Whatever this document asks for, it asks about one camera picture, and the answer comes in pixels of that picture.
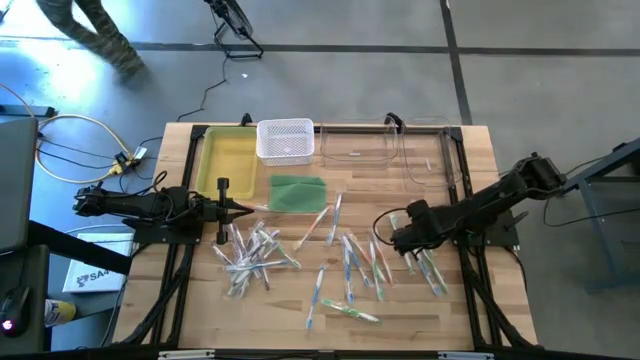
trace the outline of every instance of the black clamp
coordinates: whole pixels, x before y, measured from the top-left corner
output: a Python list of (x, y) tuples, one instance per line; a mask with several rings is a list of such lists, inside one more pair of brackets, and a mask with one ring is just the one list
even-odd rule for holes
[(394, 113), (388, 113), (387, 116), (384, 118), (384, 124), (385, 125), (389, 125), (391, 123), (391, 121), (394, 122), (394, 124), (396, 124), (396, 132), (398, 134), (402, 134), (404, 133), (404, 121), (402, 121), (402, 119), (400, 119), (400, 117)]

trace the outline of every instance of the yellow cable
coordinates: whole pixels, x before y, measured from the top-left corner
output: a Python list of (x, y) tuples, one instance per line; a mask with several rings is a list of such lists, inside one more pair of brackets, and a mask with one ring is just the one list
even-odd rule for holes
[[(0, 83), (0, 86), (5, 88), (7, 91), (9, 91), (11, 94), (13, 94), (16, 98), (18, 98), (18, 100), (20, 100), (20, 102), (22, 102), (22, 105), (24, 105), (25, 109), (27, 109), (27, 112), (29, 113), (29, 115), (31, 115), (32, 118), (36, 119), (36, 116), (34, 115), (33, 111), (31, 110), (31, 107), (29, 107), (27, 102), (24, 101), (24, 99), (22, 97), (20, 97), (20, 95), (18, 95), (15, 91), (11, 90), (9, 87), (7, 87), (6, 85), (4, 85), (2, 83)], [(99, 120), (92, 119), (92, 118), (87, 117), (87, 116), (75, 115), (75, 114), (57, 115), (57, 116), (54, 116), (52, 118), (49, 118), (49, 119), (46, 119), (46, 120), (42, 120), (38, 124), (38, 130), (41, 130), (47, 124), (49, 124), (49, 123), (51, 123), (53, 121), (56, 121), (56, 120), (59, 120), (59, 119), (69, 119), (69, 118), (87, 120), (87, 121), (90, 121), (90, 122), (92, 122), (92, 123), (94, 123), (96, 125), (102, 126), (103, 129), (107, 130), (107, 132), (109, 134), (111, 134), (111, 136), (113, 136), (114, 139), (116, 139), (116, 141), (118, 142), (118, 144), (120, 145), (122, 150), (124, 150), (124, 152), (125, 152), (125, 154), (127, 156), (127, 159), (128, 160), (132, 159), (133, 155), (131, 154), (131, 152), (127, 149), (126, 146), (124, 146), (124, 144), (122, 143), (120, 138), (118, 138), (118, 136), (113, 131), (111, 131), (111, 129), (109, 129), (105, 124), (103, 124)], [(92, 179), (92, 180), (73, 180), (73, 179), (66, 179), (66, 178), (60, 177), (58, 175), (55, 175), (51, 171), (49, 171), (49, 169), (44, 167), (44, 165), (40, 161), (40, 152), (38, 150), (40, 149), (40, 145), (41, 144), (42, 143), (40, 143), (40, 144), (38, 144), (38, 146), (36, 146), (36, 157), (35, 157), (36, 164), (38, 164), (38, 166), (40, 166), (42, 171), (44, 171), (45, 173), (47, 173), (51, 177), (53, 177), (55, 179), (58, 179), (60, 181), (65, 181), (65, 182), (72, 183), (72, 184), (89, 184), (89, 183), (94, 183), (94, 182), (98, 182), (98, 181), (104, 180), (104, 179), (108, 178), (111, 175), (118, 174), (119, 172), (122, 172), (122, 168), (120, 167), (120, 165), (119, 164), (114, 164), (114, 166), (111, 169), (109, 169), (109, 171), (106, 174), (104, 174), (103, 176), (101, 176), (101, 177), (99, 177), (97, 179)]]

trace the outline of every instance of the white plastic basket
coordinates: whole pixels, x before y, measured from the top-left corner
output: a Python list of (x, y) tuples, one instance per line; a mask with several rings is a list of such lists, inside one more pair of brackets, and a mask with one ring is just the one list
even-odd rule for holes
[(311, 119), (262, 120), (258, 123), (256, 153), (265, 166), (311, 164), (314, 149)]

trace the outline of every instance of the black cable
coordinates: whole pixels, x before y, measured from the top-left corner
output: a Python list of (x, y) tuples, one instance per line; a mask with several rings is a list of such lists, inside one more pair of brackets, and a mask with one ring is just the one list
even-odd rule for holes
[(76, 200), (81, 199), (84, 196), (96, 196), (96, 197), (106, 197), (106, 198), (110, 198), (110, 199), (115, 199), (115, 198), (127, 198), (127, 197), (133, 197), (133, 196), (138, 196), (141, 194), (146, 193), (147, 191), (153, 189), (155, 186), (157, 186), (158, 184), (160, 184), (165, 178), (167, 177), (167, 171), (161, 171), (158, 176), (156, 176), (155, 180), (153, 181), (153, 184), (151, 186), (147, 186), (146, 188), (137, 191), (133, 194), (125, 194), (125, 195), (116, 195), (116, 196), (104, 196), (104, 195), (96, 195), (96, 194), (84, 194), (84, 195), (76, 195), (73, 198)]
[(529, 288), (527, 286), (527, 273), (524, 271), (524, 265), (522, 264), (520, 257), (510, 247), (505, 246), (504, 249), (507, 250), (509, 253), (511, 253), (511, 255), (513, 255), (513, 257), (518, 262), (518, 265), (520, 265), (520, 272), (522, 272), (522, 280), (524, 281), (524, 291), (529, 292)]
[(550, 224), (550, 223), (547, 222), (547, 207), (549, 206), (549, 200), (547, 200), (547, 202), (545, 202), (544, 210), (542, 212), (542, 221), (544, 222), (544, 224), (546, 226), (549, 226), (549, 227), (562, 227), (562, 226), (566, 226), (566, 225), (575, 224), (577, 222), (584, 221), (584, 220), (599, 219), (599, 218), (605, 217), (605, 216), (620, 215), (620, 214), (627, 214), (627, 213), (630, 213), (630, 212), (640, 211), (640, 207), (639, 207), (639, 208), (633, 208), (633, 209), (627, 209), (627, 210), (612, 211), (612, 212), (609, 212), (609, 213), (598, 214), (598, 215), (593, 215), (593, 216), (585, 216), (585, 217), (582, 217), (582, 218), (574, 219), (574, 220), (571, 220), (571, 221), (566, 221), (566, 222), (559, 223), (559, 224)]
[(122, 178), (124, 177), (124, 171), (122, 172), (122, 174), (120, 174), (120, 177), (118, 178), (118, 185), (120, 185), (120, 191), (122, 191), (123, 193), (126, 193), (126, 191), (124, 191), (124, 187), (122, 186)]
[(206, 88), (204, 90), (204, 94), (202, 95), (202, 101), (200, 102), (200, 107), (198, 109), (196, 109), (196, 110), (189, 111), (187, 113), (184, 113), (184, 114), (178, 116), (178, 119), (176, 119), (176, 122), (182, 121), (182, 118), (187, 117), (189, 115), (193, 115), (195, 113), (199, 113), (200, 111), (204, 111), (204, 104), (207, 101), (207, 94), (208, 94), (209, 90), (213, 90), (213, 89), (217, 88), (218, 86), (220, 86), (220, 85), (222, 85), (222, 84), (227, 82), (227, 75), (226, 75), (226, 72), (225, 72), (225, 69), (224, 69), (224, 66), (227, 63), (227, 60), (229, 60), (229, 57), (225, 56), (224, 61), (222, 62), (222, 81), (220, 81), (217, 84), (211, 85), (208, 88)]
[(50, 153), (48, 153), (48, 152), (46, 152), (46, 151), (43, 151), (43, 150), (40, 150), (40, 149), (36, 149), (36, 151), (37, 151), (37, 152), (39, 152), (39, 153), (41, 153), (41, 154), (44, 154), (44, 155), (47, 155), (47, 156), (51, 156), (51, 157), (53, 157), (53, 158), (60, 159), (60, 160), (66, 161), (66, 162), (68, 162), (68, 163), (71, 163), (71, 164), (74, 164), (74, 165), (78, 165), (78, 166), (81, 166), (81, 167), (84, 167), (84, 168), (89, 168), (89, 169), (110, 169), (110, 168), (112, 168), (112, 167), (113, 167), (113, 164), (111, 164), (111, 165), (107, 165), (107, 166), (91, 166), (91, 165), (85, 165), (85, 164), (81, 164), (81, 163), (76, 162), (76, 161), (73, 161), (73, 160), (69, 160), (69, 159), (64, 158), (64, 157), (62, 157), (62, 156), (58, 156), (58, 155), (54, 155), (54, 154), (50, 154)]
[[(589, 165), (589, 164), (592, 164), (592, 163), (594, 163), (596, 161), (600, 161), (603, 158), (604, 158), (604, 156), (601, 156), (601, 157), (598, 157), (598, 158), (595, 158), (595, 159), (592, 159), (592, 160), (588, 160), (588, 161), (582, 162), (582, 163), (574, 166), (571, 170), (567, 171), (565, 173), (565, 176), (571, 174), (572, 172), (578, 170), (579, 168), (581, 168), (581, 167), (583, 167), (585, 165)], [(597, 219), (597, 218), (601, 218), (601, 217), (605, 217), (605, 216), (619, 215), (619, 214), (626, 214), (626, 213), (630, 213), (630, 212), (640, 211), (640, 208), (632, 208), (632, 209), (627, 209), (627, 210), (612, 211), (612, 212), (609, 212), (609, 213), (604, 213), (604, 214), (599, 214), (599, 215), (594, 215), (594, 216), (585, 216), (585, 217), (582, 217), (582, 218), (566, 221), (566, 222), (563, 222), (563, 223), (560, 223), (560, 224), (550, 224), (550, 223), (547, 222), (547, 210), (549, 208), (549, 202), (550, 201), (551, 201), (551, 199), (547, 199), (547, 201), (545, 201), (544, 208), (542, 210), (542, 222), (546, 226), (549, 226), (549, 227), (562, 227), (562, 226), (566, 226), (566, 225), (570, 225), (570, 224), (575, 224), (577, 222), (584, 221), (584, 220)]]
[(147, 140), (143, 140), (140, 144), (138, 144), (138, 147), (141, 147), (142, 145), (148, 143), (149, 141), (160, 140), (160, 139), (162, 139), (162, 136), (156, 136)]
[(88, 151), (84, 151), (84, 150), (76, 149), (76, 148), (71, 147), (71, 146), (62, 145), (62, 144), (58, 144), (58, 143), (54, 143), (53, 141), (49, 141), (49, 140), (44, 139), (44, 138), (40, 138), (40, 139), (38, 139), (38, 140), (40, 140), (40, 141), (42, 141), (42, 142), (49, 143), (49, 144), (51, 144), (51, 145), (53, 145), (53, 146), (61, 147), (61, 148), (64, 148), (64, 149), (73, 150), (73, 151), (76, 151), (76, 152), (79, 152), (79, 153), (82, 153), (82, 154), (87, 154), (87, 155), (91, 155), (91, 156), (95, 156), (95, 157), (101, 157), (101, 158), (104, 158), (104, 159), (110, 159), (110, 160), (113, 160), (113, 156), (106, 156), (106, 155), (95, 154), (95, 153), (92, 153), (92, 152), (88, 152)]
[(136, 174), (136, 176), (142, 180), (153, 180), (153, 176), (149, 176), (149, 177), (140, 176), (140, 174), (138, 174), (135, 168), (131, 168), (131, 170), (133, 170), (133, 173)]
[[(119, 241), (111, 241), (111, 242), (124, 242), (124, 241), (133, 241), (133, 240), (119, 240)], [(104, 243), (104, 242), (109, 242), (109, 241), (95, 241), (93, 242), (94, 244), (96, 243)], [(138, 247), (138, 249), (131, 255), (132, 258), (135, 258), (138, 254), (140, 254), (144, 249), (146, 249), (150, 244), (140, 244), (140, 246)], [(122, 283), (122, 286), (120, 287), (120, 291), (118, 292), (118, 296), (116, 296), (116, 301), (113, 304), (113, 310), (111, 311), (111, 316), (109, 317), (109, 323), (107, 324), (107, 330), (104, 333), (104, 336), (102, 337), (102, 341), (100, 342), (100, 347), (104, 347), (104, 344), (107, 342), (107, 337), (109, 337), (109, 333), (111, 332), (111, 326), (113, 324), (113, 319), (115, 318), (116, 315), (116, 309), (118, 308), (118, 303), (120, 302), (120, 298), (122, 297), (122, 294), (124, 293), (124, 288), (125, 285), (127, 284), (128, 279), (125, 278), (124, 282)]]

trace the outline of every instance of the yellow tray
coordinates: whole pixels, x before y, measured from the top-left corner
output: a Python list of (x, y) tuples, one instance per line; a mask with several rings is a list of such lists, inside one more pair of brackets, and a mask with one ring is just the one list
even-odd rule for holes
[(255, 127), (211, 126), (204, 134), (196, 191), (217, 199), (218, 178), (226, 177), (228, 197), (250, 199), (255, 190), (257, 166)]

